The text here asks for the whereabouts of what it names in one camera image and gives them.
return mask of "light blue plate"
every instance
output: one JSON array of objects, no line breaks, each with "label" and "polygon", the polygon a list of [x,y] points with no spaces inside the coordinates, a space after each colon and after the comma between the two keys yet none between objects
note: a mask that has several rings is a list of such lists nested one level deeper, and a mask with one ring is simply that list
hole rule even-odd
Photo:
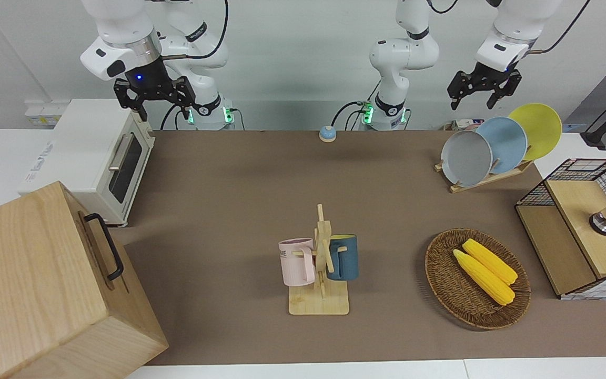
[{"label": "light blue plate", "polygon": [[519,123],[508,117],[493,117],[476,129],[488,141],[492,157],[499,159],[490,173],[501,174],[520,164],[527,151],[527,136]]}]

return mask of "oven door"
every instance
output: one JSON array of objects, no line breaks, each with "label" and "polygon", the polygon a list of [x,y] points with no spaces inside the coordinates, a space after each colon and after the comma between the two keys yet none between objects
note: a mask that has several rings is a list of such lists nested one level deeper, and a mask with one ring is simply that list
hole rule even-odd
[{"label": "oven door", "polygon": [[109,166],[106,168],[107,181],[102,189],[104,201],[116,213],[109,224],[122,225],[127,221],[132,201],[142,178],[144,166],[149,159],[151,148],[146,143],[141,130],[132,118],[116,144],[116,151]]}]

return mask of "corn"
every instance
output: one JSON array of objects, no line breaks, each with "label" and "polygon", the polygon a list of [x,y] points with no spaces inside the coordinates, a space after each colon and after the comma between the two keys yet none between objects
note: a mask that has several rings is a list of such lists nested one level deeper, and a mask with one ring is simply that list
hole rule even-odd
[{"label": "corn", "polygon": [[478,284],[495,302],[499,305],[507,305],[513,302],[516,294],[501,279],[497,278],[489,269],[476,261],[473,256],[465,254],[460,250],[454,249],[452,253],[457,258],[457,262],[462,269],[471,276],[474,282]]},{"label": "corn", "polygon": [[478,243],[476,240],[469,238],[467,242],[462,244],[464,250],[470,256],[476,258],[476,261],[481,262],[487,267],[493,274],[497,275],[497,278],[502,279],[507,285],[512,285],[516,282],[518,274],[514,269],[510,268],[508,264],[504,263],[500,257],[496,256],[495,253],[491,252],[485,246]]}]

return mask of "white toaster oven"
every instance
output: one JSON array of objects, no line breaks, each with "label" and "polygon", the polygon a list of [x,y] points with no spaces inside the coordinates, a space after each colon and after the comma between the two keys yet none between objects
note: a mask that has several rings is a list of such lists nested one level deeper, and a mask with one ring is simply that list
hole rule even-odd
[{"label": "white toaster oven", "polygon": [[17,192],[60,180],[89,212],[125,225],[154,140],[149,123],[118,100],[74,99]]}]

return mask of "oven window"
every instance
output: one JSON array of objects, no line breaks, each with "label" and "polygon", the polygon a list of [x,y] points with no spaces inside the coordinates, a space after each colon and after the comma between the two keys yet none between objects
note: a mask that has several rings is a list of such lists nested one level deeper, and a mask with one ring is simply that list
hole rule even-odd
[{"label": "oven window", "polygon": [[116,171],[111,175],[111,182],[109,182],[109,191],[116,197],[119,203],[123,204],[125,194],[130,188],[130,182],[135,175],[135,169],[137,168],[137,162],[142,156],[142,145],[139,144],[136,138],[133,138],[130,149],[125,156],[125,161],[120,171]]}]

